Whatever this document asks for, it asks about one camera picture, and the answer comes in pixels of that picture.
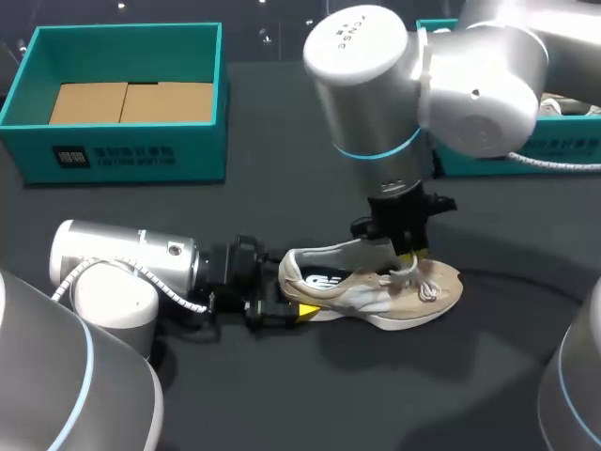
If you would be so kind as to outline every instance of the sneaker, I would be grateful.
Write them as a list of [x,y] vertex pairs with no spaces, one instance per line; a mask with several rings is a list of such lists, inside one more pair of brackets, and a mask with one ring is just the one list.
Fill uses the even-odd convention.
[[380,329],[420,326],[459,300],[459,272],[439,261],[414,256],[399,271],[389,241],[355,240],[330,247],[291,249],[280,263],[280,290],[290,302],[321,308],[321,319],[365,319]]

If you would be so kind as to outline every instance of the cardboard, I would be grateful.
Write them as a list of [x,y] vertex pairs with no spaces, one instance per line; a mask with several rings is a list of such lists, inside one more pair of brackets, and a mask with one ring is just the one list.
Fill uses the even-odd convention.
[[130,84],[121,122],[210,122],[212,106],[213,83]]
[[127,87],[127,83],[61,85],[50,124],[117,123]]

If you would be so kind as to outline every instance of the label on box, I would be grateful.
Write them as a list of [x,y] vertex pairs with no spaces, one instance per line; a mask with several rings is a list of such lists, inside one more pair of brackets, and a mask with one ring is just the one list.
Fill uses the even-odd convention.
[[177,163],[176,153],[169,146],[94,148],[94,159],[102,167],[173,166]]
[[82,146],[53,146],[58,165],[65,169],[81,169],[90,167],[85,149]]

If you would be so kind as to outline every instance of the black table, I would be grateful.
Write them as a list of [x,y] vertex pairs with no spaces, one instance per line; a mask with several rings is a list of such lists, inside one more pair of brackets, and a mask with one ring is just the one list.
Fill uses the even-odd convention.
[[[24,188],[0,148],[0,266],[49,294],[54,232],[69,218],[273,247],[346,240],[367,212],[332,150],[299,63],[230,65],[227,182]],[[601,178],[443,179],[459,211],[431,221],[433,253],[467,272],[460,303],[383,333],[353,319],[250,334],[222,317],[219,343],[157,339],[162,450],[542,450],[537,386],[601,274]]]

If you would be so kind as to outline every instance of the cardboard box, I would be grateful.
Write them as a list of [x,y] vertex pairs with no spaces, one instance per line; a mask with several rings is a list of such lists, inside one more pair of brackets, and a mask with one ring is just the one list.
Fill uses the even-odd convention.
[[[457,20],[420,20],[418,28],[435,31],[455,28]],[[507,160],[477,160],[436,142],[436,152],[447,176],[514,174],[573,174]],[[539,117],[521,155],[558,163],[601,163],[601,116]]]
[[75,83],[60,86],[51,124],[117,124],[127,83]]
[[227,97],[219,23],[43,26],[0,140],[27,183],[223,180]]
[[212,83],[129,85],[120,122],[207,122]]

